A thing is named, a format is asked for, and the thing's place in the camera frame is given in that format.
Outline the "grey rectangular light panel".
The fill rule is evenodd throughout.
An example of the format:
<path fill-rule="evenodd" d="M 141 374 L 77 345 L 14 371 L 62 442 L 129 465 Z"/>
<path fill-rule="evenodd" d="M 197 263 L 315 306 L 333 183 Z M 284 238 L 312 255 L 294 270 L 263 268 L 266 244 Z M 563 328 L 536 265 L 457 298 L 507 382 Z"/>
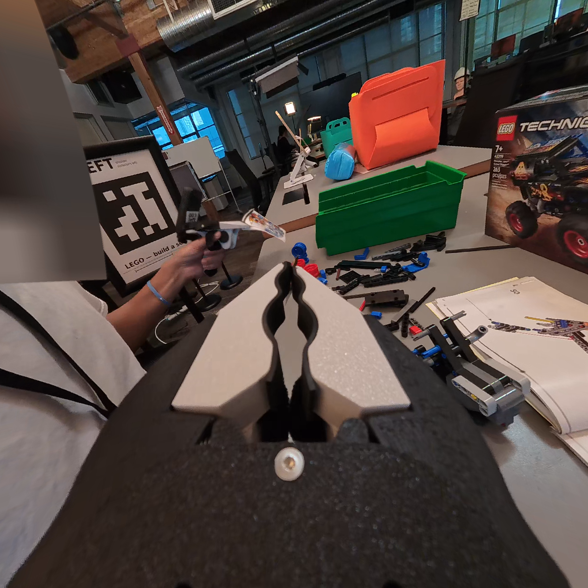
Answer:
<path fill-rule="evenodd" d="M 299 57 L 295 55 L 287 61 L 257 74 L 254 77 L 254 83 L 259 87 L 261 93 L 269 99 L 297 85 L 300 72 Z"/>

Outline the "grey black toy truck chassis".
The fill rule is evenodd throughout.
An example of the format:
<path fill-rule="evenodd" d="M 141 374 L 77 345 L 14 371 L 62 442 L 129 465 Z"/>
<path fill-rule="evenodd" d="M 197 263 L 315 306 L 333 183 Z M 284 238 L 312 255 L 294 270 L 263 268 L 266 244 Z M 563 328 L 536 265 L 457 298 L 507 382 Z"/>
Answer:
<path fill-rule="evenodd" d="M 478 357 L 473 344 L 488 334 L 489 328 L 479 325 L 471 333 L 463 334 L 457 321 L 464 316 L 466 312 L 461 311 L 442 319 L 440 326 L 409 327 L 414 341 L 428 337 L 433 343 L 429 349 L 415 347 L 413 354 L 445 382 L 453 397 L 470 413 L 480 413 L 506 428 L 514 422 L 530 394 L 530 381 L 519 371 L 491 358 Z"/>

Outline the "blue plastic bag bundle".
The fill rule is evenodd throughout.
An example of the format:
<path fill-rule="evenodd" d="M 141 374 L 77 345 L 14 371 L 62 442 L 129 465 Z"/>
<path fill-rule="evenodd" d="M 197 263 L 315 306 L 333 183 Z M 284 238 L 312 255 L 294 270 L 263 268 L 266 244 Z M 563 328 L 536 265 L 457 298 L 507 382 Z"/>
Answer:
<path fill-rule="evenodd" d="M 338 143 L 325 162 L 325 177 L 334 181 L 348 180 L 355 171 L 356 149 L 352 143 Z"/>

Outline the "colourful sticker sheet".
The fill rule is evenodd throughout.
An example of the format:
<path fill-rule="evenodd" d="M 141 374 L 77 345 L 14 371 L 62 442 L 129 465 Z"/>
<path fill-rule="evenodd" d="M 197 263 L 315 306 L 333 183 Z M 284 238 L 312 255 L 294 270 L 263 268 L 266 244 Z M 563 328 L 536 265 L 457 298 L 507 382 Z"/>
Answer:
<path fill-rule="evenodd" d="M 268 218 L 264 217 L 257 210 L 249 210 L 242 218 L 242 222 L 252 231 L 263 232 L 266 235 L 286 241 L 286 231 Z"/>

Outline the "grey monitor screen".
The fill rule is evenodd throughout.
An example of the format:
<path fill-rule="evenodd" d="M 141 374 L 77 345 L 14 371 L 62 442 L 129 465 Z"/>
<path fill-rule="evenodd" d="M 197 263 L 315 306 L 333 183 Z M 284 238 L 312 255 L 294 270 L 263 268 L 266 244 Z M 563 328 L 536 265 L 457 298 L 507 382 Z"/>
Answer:
<path fill-rule="evenodd" d="M 183 161 L 168 167 L 174 182 L 180 193 L 184 188 L 196 189 L 201 195 L 202 199 L 207 198 L 206 191 L 203 188 L 201 180 L 198 178 L 192 164 L 189 161 Z"/>

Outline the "silver air duct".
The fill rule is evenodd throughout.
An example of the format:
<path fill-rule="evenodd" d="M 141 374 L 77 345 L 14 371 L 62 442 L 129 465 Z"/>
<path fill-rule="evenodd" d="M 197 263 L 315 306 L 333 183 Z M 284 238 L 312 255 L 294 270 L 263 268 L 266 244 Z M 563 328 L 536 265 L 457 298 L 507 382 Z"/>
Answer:
<path fill-rule="evenodd" d="M 181 6 L 158 19 L 156 28 L 166 47 L 177 53 L 228 29 L 232 25 L 240 24 L 249 18 L 259 6 L 259 1 L 256 1 L 215 20 L 207 1 L 188 1 L 185 6 Z"/>

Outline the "pile of black blue bricks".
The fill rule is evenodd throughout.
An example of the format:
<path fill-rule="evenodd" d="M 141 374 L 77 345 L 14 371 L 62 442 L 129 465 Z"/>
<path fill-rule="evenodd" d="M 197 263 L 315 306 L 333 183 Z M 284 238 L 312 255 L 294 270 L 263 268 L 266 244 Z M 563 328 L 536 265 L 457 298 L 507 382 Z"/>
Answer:
<path fill-rule="evenodd" d="M 416 334 L 420 325 L 412 320 L 416 309 L 423 304 L 422 297 L 412 306 L 407 307 L 409 295 L 401 289 L 390 286 L 416 280 L 416 273 L 424 271 L 430 265 L 430 252 L 442 252 L 447 243 L 445 231 L 428 233 L 423 239 L 414 243 L 395 246 L 383 254 L 367 259 L 370 252 L 365 248 L 363 254 L 357 254 L 352 260 L 338 261 L 329 268 L 320 268 L 311 263 L 307 247 L 303 242 L 292 246 L 293 265 L 304 269 L 320 283 L 328 286 L 338 296 L 346 299 L 360 299 L 360 310 L 371 308 L 371 315 L 376 319 L 382 317 L 377 308 L 390 307 L 403 310 L 397 319 L 393 319 L 387 328 L 401 331 L 402 337 Z"/>

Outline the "person's left forearm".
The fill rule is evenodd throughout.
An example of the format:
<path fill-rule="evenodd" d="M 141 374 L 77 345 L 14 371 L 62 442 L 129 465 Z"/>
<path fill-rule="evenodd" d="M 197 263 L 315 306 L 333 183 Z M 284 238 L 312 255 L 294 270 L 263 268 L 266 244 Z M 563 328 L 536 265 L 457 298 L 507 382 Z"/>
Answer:
<path fill-rule="evenodd" d="M 108 313 L 106 320 L 129 349 L 136 352 L 146 343 L 151 331 L 165 317 L 168 309 L 144 285 L 130 301 Z"/>

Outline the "large black screen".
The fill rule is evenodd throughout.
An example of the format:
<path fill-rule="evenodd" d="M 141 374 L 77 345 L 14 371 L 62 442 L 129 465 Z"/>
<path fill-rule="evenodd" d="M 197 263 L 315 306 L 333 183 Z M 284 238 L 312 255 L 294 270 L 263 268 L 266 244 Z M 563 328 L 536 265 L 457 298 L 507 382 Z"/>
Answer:
<path fill-rule="evenodd" d="M 359 93 L 362 74 L 339 74 L 314 84 L 312 91 L 301 94 L 301 106 L 305 121 L 320 117 L 320 122 L 349 118 L 349 103 L 352 94 Z"/>

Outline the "white folding document stand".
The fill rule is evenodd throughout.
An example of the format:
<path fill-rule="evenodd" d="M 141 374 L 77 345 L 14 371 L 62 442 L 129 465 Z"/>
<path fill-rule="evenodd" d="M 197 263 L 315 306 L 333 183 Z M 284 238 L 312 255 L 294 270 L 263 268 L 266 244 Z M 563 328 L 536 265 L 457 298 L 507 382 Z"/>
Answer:
<path fill-rule="evenodd" d="M 286 130 L 293 138 L 299 148 L 298 158 L 290 173 L 289 179 L 284 182 L 284 188 L 297 187 L 313 180 L 313 174 L 310 172 L 311 169 L 317 168 L 318 163 L 311 161 L 311 148 L 302 142 L 302 138 L 295 135 L 294 132 L 285 124 L 285 121 L 278 111 L 275 111 L 275 115 L 283 123 Z"/>

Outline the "brown flat board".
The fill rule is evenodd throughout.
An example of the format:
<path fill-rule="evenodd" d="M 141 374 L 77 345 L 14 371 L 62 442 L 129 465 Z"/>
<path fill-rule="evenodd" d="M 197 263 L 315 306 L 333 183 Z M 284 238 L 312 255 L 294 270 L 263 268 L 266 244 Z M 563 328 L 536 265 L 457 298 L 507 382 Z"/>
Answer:
<path fill-rule="evenodd" d="M 407 159 L 402 159 L 392 164 L 368 170 L 360 163 L 355 164 L 354 173 L 382 173 L 393 169 L 400 169 L 405 166 L 423 166 L 427 160 L 450 166 L 455 169 L 462 169 L 474 164 L 480 164 L 490 160 L 492 151 L 489 148 L 469 148 L 465 146 L 439 145 L 437 149 L 422 153 Z"/>

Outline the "black ceiling speaker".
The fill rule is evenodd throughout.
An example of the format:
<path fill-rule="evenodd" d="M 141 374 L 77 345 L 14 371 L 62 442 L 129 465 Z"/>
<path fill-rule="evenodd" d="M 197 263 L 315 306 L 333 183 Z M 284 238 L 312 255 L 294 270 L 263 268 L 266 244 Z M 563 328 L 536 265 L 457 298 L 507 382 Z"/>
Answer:
<path fill-rule="evenodd" d="M 66 59 L 74 61 L 79 57 L 79 49 L 72 34 L 62 24 L 56 24 L 47 29 L 51 42 L 57 51 Z"/>

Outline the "black framed marker sign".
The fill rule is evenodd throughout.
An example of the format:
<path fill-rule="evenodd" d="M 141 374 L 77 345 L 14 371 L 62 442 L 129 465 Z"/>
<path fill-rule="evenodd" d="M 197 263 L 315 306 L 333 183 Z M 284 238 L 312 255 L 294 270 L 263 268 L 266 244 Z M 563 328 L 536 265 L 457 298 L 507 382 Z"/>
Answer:
<path fill-rule="evenodd" d="M 122 297 L 136 292 L 171 259 L 179 190 L 152 136 L 84 147 L 107 263 Z"/>

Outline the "white whiteboard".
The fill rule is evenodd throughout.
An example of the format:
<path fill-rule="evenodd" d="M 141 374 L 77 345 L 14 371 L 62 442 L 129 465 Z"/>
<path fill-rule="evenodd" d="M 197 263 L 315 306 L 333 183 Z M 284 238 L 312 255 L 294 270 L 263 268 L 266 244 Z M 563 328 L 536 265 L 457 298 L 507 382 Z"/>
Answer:
<path fill-rule="evenodd" d="M 200 180 L 211 178 L 217 174 L 226 178 L 220 159 L 206 136 L 163 150 L 162 154 L 169 167 L 183 162 L 190 163 Z"/>

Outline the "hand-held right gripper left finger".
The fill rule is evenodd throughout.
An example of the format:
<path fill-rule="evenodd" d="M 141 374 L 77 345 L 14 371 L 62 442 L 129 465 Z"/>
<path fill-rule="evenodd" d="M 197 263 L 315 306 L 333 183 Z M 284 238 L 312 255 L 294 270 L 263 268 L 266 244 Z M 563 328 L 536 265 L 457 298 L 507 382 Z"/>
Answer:
<path fill-rule="evenodd" d="M 275 333 L 292 267 L 276 265 L 221 309 L 172 401 L 176 411 L 230 420 L 246 437 L 287 441 L 289 398 Z"/>

